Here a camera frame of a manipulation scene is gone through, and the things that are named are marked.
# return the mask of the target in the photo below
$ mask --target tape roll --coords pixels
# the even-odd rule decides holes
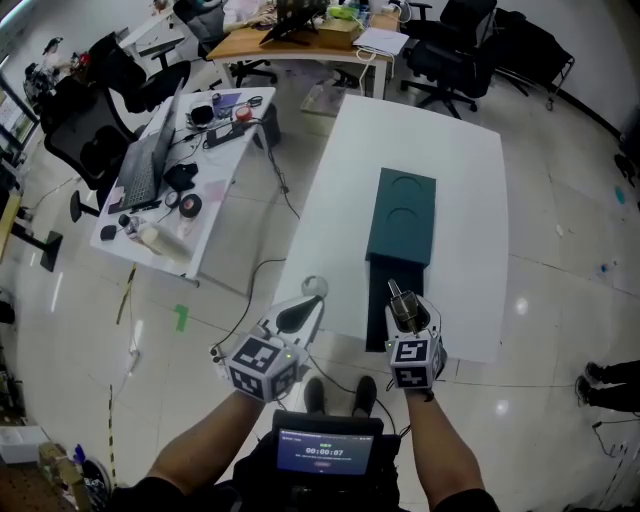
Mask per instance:
[[[243,106],[240,107],[238,110],[236,110],[236,119],[238,121],[248,121],[249,119],[251,119],[253,117],[252,113],[251,113],[251,107],[248,106]]]
[[[196,194],[189,194],[180,201],[180,215],[185,219],[193,219],[202,210],[202,199]]]

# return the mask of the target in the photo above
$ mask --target white desk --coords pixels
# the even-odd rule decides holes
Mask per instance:
[[[252,96],[262,96],[262,105],[253,109],[254,117],[261,118],[271,103],[275,89],[273,87],[260,87],[235,89],[231,91],[220,90],[215,92],[219,92],[222,95],[228,93],[241,93],[239,101],[246,101]],[[176,133],[173,138],[174,141],[178,141],[190,133],[190,131],[186,129],[185,117],[185,113],[189,111],[190,105],[199,99],[210,98],[212,94],[213,91],[205,91],[193,94],[184,94],[180,97],[176,117]],[[160,128],[162,119],[164,119],[168,108],[169,100],[166,100],[154,116],[153,120],[147,125],[144,133],[142,134],[143,137],[156,132]],[[167,257],[153,254],[142,244],[129,240],[124,231],[119,231],[114,240],[107,242],[100,240],[100,230],[104,226],[109,224],[117,225],[118,217],[120,217],[122,213],[128,213],[127,211],[124,211],[109,215],[107,213],[107,205],[111,203],[110,199],[107,200],[105,207],[102,209],[98,222],[93,230],[93,234],[91,235],[91,247],[120,256],[121,258],[125,258],[130,261],[141,263],[147,267],[185,277],[186,279],[195,280],[198,275],[208,277],[200,272],[202,257],[207,247],[211,231],[218,217],[218,213],[222,207],[222,202],[226,197],[229,185],[231,184],[238,164],[240,163],[240,159],[247,149],[247,146],[249,144],[253,144],[252,138],[256,133],[256,130],[257,127],[254,126],[247,130],[244,137],[239,137],[230,142],[226,142],[213,149],[203,149],[202,144],[200,144],[193,156],[185,158],[181,162],[183,164],[191,162],[198,164],[198,174],[193,178],[195,188],[184,192],[183,197],[187,194],[193,193],[197,194],[202,199],[202,210],[193,221],[191,231],[184,238],[185,244],[189,247],[193,255],[189,264],[177,263]],[[261,129],[258,131],[258,135],[263,141],[263,147],[266,147],[264,134]],[[165,171],[171,168],[181,158],[187,157],[193,151],[195,144],[201,140],[201,137],[205,137],[205,134],[197,135],[195,139],[177,144],[171,148],[167,157]],[[159,196],[159,199],[162,199],[160,207],[155,210],[139,212],[136,215],[139,215],[149,222],[158,222],[170,211],[170,209],[164,204],[164,197],[169,190],[168,185],[163,182],[160,190],[161,195]],[[175,233],[177,232],[181,222],[184,221],[181,219],[180,212],[178,212],[176,208],[166,218],[160,221],[160,225],[171,229]]]
[[[442,314],[450,357],[494,361],[509,246],[500,136],[422,109],[345,97],[274,303],[299,296],[302,280],[320,275],[329,283],[321,327],[365,339],[365,252],[381,167],[437,180],[425,295]]]

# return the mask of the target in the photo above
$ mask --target cardboard box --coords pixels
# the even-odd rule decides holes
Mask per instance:
[[[49,440],[40,427],[0,427],[0,457],[7,464],[38,460],[38,446]]]
[[[318,27],[318,32],[320,46],[349,50],[362,31],[357,21],[329,19]]]

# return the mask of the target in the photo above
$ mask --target black pants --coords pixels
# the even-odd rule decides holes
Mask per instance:
[[[619,384],[589,391],[589,405],[622,412],[640,412],[640,361],[606,366],[603,384]]]

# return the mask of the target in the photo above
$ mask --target desk leg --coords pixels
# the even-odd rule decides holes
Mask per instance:
[[[220,75],[220,80],[222,80],[222,88],[223,89],[235,89],[235,85],[233,83],[233,79],[231,77],[231,71],[229,71],[229,64],[216,64],[216,68],[218,69],[218,74]]]
[[[62,243],[62,235],[60,233],[49,231],[49,236],[45,243],[28,235],[23,226],[14,222],[13,226],[11,226],[11,234],[23,242],[27,242],[28,244],[40,249],[42,251],[40,266],[46,268],[49,272],[53,272],[53,269],[56,266],[56,259],[58,258],[60,244]]]
[[[384,99],[384,88],[387,81],[387,62],[384,60],[374,61],[376,74],[373,79],[373,97],[378,100]]]

